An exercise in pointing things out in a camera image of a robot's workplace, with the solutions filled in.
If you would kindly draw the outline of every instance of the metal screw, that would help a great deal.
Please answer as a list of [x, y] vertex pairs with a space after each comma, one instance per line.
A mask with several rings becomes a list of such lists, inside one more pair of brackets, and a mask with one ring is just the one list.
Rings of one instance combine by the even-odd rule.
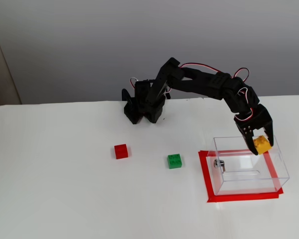
[[220, 161], [219, 161], [219, 164], [218, 164], [218, 160], [217, 160], [217, 159], [215, 159], [215, 160], [214, 160], [214, 167], [215, 167], [215, 168], [222, 167], [222, 168], [223, 168], [223, 172], [225, 172], [225, 171], [226, 171], [226, 169], [225, 169], [225, 162], [224, 162], [224, 160], [220, 160]]

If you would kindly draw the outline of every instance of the red tape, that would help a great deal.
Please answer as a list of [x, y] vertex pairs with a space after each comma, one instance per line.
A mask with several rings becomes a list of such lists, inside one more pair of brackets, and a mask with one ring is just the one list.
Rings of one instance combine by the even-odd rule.
[[[226, 153], [231, 153], [230, 155], [234, 155], [235, 151], [226, 151]], [[261, 199], [273, 199], [273, 198], [279, 198], [279, 194], [284, 193], [283, 189], [279, 189], [277, 192], [272, 193], [258, 193], [258, 194], [233, 194], [233, 195], [215, 195], [213, 186], [211, 183], [208, 165], [207, 165], [207, 154], [208, 151], [200, 151], [199, 153], [199, 159], [201, 168], [203, 170], [203, 176], [206, 184], [207, 194], [208, 194], [208, 203], [219, 203], [219, 202], [231, 202], [231, 201], [248, 201], [248, 200], [261, 200]], [[264, 153], [265, 161], [268, 166], [268, 170], [270, 172], [270, 175], [272, 177], [277, 177], [277, 173], [275, 171], [274, 165], [271, 161], [270, 155], [268, 152]]]

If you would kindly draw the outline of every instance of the lego brick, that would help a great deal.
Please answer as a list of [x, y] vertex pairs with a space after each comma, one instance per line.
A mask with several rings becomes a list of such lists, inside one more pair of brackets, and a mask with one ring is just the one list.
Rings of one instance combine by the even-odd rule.
[[169, 169], [180, 168], [182, 166], [180, 155], [172, 154], [167, 157]]
[[269, 149], [271, 149], [269, 141], [263, 135], [254, 139], [254, 145], [259, 154], [263, 154], [264, 152], [267, 152]]
[[114, 146], [116, 159], [127, 158], [129, 156], [128, 148], [126, 144]]

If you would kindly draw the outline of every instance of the white tabletop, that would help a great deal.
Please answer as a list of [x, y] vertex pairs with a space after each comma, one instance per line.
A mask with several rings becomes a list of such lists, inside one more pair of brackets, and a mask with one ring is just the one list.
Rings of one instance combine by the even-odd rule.
[[[0, 107], [0, 239], [299, 238], [299, 96], [261, 103], [285, 193], [209, 204], [198, 151], [240, 134], [223, 101], [169, 100], [156, 124], [137, 125], [124, 102]], [[124, 143], [130, 157], [116, 160]], [[183, 167], [170, 170], [176, 153]]]

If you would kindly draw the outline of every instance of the white wall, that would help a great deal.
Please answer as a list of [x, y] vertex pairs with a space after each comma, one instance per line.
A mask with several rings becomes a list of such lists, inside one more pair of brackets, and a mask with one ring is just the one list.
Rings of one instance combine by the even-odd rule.
[[299, 94], [299, 0], [0, 0], [0, 44], [26, 104], [119, 100], [171, 56]]

